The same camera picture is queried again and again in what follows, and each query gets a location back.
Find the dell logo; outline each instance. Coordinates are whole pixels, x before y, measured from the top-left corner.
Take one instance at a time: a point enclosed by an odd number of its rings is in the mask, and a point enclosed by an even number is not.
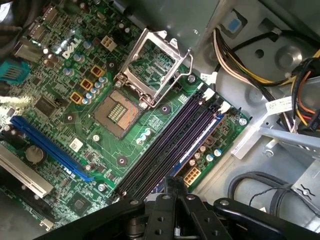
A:
[[[62,53],[62,57],[65,59],[68,59],[70,55],[75,51],[75,49],[79,46],[81,43],[81,39],[74,38],[73,42],[66,48],[66,51]]]

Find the green circuit board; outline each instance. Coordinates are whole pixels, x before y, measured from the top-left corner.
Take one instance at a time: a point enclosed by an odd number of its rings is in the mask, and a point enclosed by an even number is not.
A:
[[[190,176],[192,184],[188,190],[192,192],[200,181],[219,162],[224,153],[233,145],[234,140],[244,130],[249,120],[241,112],[226,114],[211,134],[200,145],[189,161],[178,172],[178,176]]]
[[[51,13],[44,14],[47,16],[46,20],[37,21],[37,24],[44,29],[41,30],[41,37],[39,32],[36,32],[32,36],[36,35],[37,39],[30,38],[33,43],[42,48],[48,47],[51,52],[60,55],[59,62],[53,67],[46,65],[44,60],[47,58],[44,56],[39,62],[33,63],[31,72],[23,84],[12,86],[8,93],[8,96],[17,97],[19,101],[3,104],[0,116],[3,127],[10,123],[11,116],[8,116],[7,112],[11,108],[14,109],[14,115],[23,116],[28,123],[80,163],[83,169],[89,164],[94,164],[91,170],[86,171],[94,180],[85,182],[49,155],[41,163],[32,164],[26,159],[26,148],[17,150],[7,142],[2,142],[54,186],[54,190],[44,200],[53,207],[52,213],[59,219],[55,223],[55,228],[112,203],[109,196],[117,183],[157,138],[170,119],[177,114],[200,82],[197,78],[196,83],[190,84],[186,78],[182,78],[179,87],[175,86],[158,108],[149,110],[139,109],[139,98],[135,92],[118,89],[118,93],[138,109],[139,116],[123,136],[115,136],[93,116],[101,102],[114,91],[113,78],[142,31],[104,1],[99,5],[89,1],[90,13],[79,10],[77,6],[71,4],[71,1],[69,2],[69,5],[64,6],[50,5],[46,13],[49,9]],[[86,27],[77,24],[78,18],[86,22]],[[111,52],[100,43],[105,36],[112,37],[117,44]],[[61,57],[61,53],[66,50],[66,44],[74,41],[79,43],[74,52],[68,59]],[[91,49],[85,49],[85,41],[92,43]],[[138,77],[156,89],[160,74],[164,74],[163,71],[168,70],[173,62],[151,44],[147,44],[142,53],[143,56],[130,68]],[[82,55],[83,61],[74,60],[74,54]],[[94,66],[105,71],[103,77],[106,77],[106,82],[94,94],[90,103],[74,103],[70,99],[74,92],[81,98],[88,93],[88,90],[81,86],[84,78],[92,83],[98,81],[98,77],[92,73]],[[66,68],[71,69],[73,74],[66,75],[64,72]],[[179,71],[186,73],[188,68],[181,66]],[[170,111],[163,114],[162,105],[168,106]],[[151,134],[143,142],[137,143],[137,139],[145,131],[150,131]],[[25,141],[27,146],[32,144],[28,138]],[[117,161],[119,157],[125,157],[127,162],[124,165],[120,164]],[[104,184],[104,191],[98,190],[100,184]],[[2,188],[2,191],[15,198],[5,188]],[[76,200],[82,199],[85,199],[87,204],[78,211],[74,204]],[[39,220],[43,218],[25,203],[23,206]]]

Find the blue ram slot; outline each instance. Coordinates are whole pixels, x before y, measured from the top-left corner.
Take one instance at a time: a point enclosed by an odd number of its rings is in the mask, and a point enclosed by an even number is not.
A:
[[[186,164],[186,162],[189,160],[189,158],[194,154],[194,152],[201,146],[201,144],[209,137],[209,135],[212,133],[212,131],[215,129],[215,127],[221,122],[221,120],[224,118],[224,114],[217,115],[215,119],[208,125],[208,127],[203,131],[201,136],[197,138],[197,140],[194,142],[192,147],[184,154],[184,156],[180,159],[179,162],[177,162],[169,171],[167,176],[172,177],[175,176],[180,169]],[[161,180],[156,187],[152,190],[153,193],[160,193],[164,189],[164,180]]]
[[[45,150],[51,157],[53,157],[72,173],[83,178],[86,182],[94,179],[93,177],[88,177],[77,162],[75,162],[68,154],[57,147],[50,139],[30,125],[22,116],[13,116],[11,118],[11,123],[17,129],[26,134],[34,144]]]

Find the white pci slot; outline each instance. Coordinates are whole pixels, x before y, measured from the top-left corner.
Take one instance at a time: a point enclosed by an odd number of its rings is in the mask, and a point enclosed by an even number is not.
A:
[[[54,186],[33,171],[2,144],[0,144],[0,166],[15,176],[40,198],[46,196],[54,188]]]

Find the motherboard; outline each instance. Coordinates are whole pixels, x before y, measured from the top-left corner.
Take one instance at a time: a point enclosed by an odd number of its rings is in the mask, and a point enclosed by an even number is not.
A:
[[[163,176],[192,191],[248,124],[181,64],[188,53],[164,52],[174,41],[158,47],[162,34],[108,1],[66,0],[19,41],[29,72],[1,101],[0,189],[48,231],[160,192]]]

